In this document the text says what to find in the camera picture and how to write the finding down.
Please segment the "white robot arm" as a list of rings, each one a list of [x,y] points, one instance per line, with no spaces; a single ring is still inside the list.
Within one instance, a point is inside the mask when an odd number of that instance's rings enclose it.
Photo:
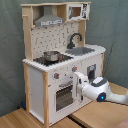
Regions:
[[[113,93],[105,77],[97,77],[92,82],[89,82],[87,76],[81,72],[74,72],[72,97],[79,100],[81,96],[96,102],[112,102],[128,105],[128,92],[125,95]]]

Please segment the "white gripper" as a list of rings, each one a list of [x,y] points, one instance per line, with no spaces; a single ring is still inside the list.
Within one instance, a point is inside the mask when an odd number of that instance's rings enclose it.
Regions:
[[[80,100],[83,87],[89,83],[88,77],[81,72],[73,73],[72,98]]]

